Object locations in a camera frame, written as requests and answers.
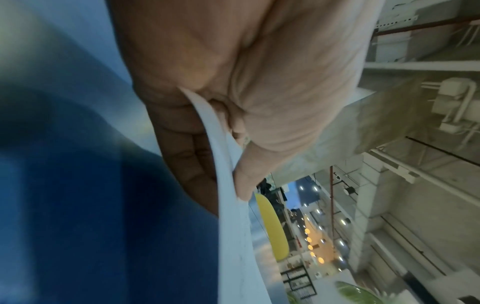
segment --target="paper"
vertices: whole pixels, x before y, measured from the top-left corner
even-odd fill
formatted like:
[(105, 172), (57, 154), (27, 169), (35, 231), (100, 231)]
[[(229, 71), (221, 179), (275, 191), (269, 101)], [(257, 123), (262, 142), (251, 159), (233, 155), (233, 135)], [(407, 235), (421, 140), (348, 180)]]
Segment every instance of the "paper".
[(205, 126), (213, 152), (218, 183), (218, 303), (271, 304), (255, 260), (249, 205), (237, 198), (233, 170), (241, 147), (222, 129), (213, 108), (200, 95), (181, 89)]

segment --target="person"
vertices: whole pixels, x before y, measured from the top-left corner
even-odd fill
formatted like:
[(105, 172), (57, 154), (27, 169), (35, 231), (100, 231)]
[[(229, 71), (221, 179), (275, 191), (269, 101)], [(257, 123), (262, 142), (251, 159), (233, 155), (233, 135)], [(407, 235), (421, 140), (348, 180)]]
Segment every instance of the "person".
[(187, 88), (239, 141), (233, 177), (249, 200), (352, 96), (384, 0), (107, 0), (133, 88), (187, 194), (218, 214), (213, 157)]

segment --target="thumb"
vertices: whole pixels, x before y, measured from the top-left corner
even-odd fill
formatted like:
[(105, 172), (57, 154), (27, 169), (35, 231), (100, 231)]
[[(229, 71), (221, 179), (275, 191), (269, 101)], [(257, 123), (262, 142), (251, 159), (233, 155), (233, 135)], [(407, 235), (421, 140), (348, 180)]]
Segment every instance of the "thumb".
[(244, 201), (250, 200), (258, 183), (294, 155), (294, 151), (270, 151), (250, 142), (233, 172), (237, 196)]

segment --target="hand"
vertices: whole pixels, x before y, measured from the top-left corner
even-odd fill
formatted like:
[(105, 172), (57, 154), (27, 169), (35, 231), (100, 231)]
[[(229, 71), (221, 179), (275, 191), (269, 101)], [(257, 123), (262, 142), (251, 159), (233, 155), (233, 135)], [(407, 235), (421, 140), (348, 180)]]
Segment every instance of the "hand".
[(353, 93), (384, 0), (109, 0), (120, 51), (166, 164), (218, 213), (202, 122), (177, 89), (205, 97), (251, 138), (237, 195), (308, 147)]

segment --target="finger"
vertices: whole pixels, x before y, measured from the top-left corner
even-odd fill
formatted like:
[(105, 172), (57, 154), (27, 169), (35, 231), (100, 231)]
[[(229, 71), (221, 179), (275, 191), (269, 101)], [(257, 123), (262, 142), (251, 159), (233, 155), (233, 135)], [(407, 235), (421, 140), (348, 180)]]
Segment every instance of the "finger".
[(163, 159), (185, 192), (218, 216), (215, 166), (205, 134), (192, 135), (155, 127)]
[(295, 151), (270, 151), (250, 142), (233, 172), (237, 196), (244, 201), (250, 200), (258, 183), (294, 154)]

